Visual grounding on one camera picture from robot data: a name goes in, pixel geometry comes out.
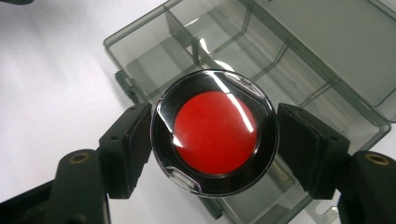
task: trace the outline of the red disc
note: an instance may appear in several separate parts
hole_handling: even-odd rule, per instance
[[[198,94],[177,114],[173,143],[181,158],[202,173],[234,171],[249,159],[256,142],[253,115],[230,93]]]

